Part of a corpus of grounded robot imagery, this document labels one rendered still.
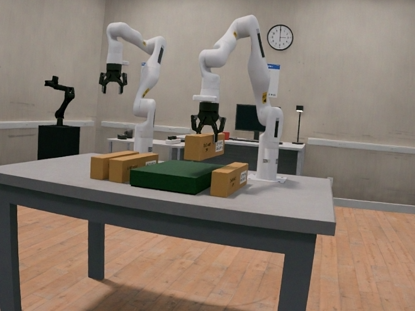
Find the tan cardboard carton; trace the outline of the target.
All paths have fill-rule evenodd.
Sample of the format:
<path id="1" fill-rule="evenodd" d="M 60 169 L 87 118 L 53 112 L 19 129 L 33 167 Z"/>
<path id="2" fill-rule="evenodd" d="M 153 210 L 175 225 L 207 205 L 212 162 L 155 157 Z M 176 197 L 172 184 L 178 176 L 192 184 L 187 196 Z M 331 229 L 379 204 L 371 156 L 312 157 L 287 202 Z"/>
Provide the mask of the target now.
<path id="1" fill-rule="evenodd" d="M 130 181 L 130 169 L 157 164 L 158 154 L 143 153 L 110 159 L 109 181 L 125 183 Z"/>
<path id="2" fill-rule="evenodd" d="M 105 180 L 109 179 L 109 160 L 139 154 L 134 151 L 123 151 L 91 157 L 91 179 Z"/>
<path id="3" fill-rule="evenodd" d="M 201 161 L 224 153 L 225 134 L 219 133 L 213 144 L 214 133 L 185 135 L 184 159 Z"/>
<path id="4" fill-rule="evenodd" d="M 210 196 L 230 196 L 247 184 L 247 175 L 247 163 L 234 162 L 212 171 Z"/>

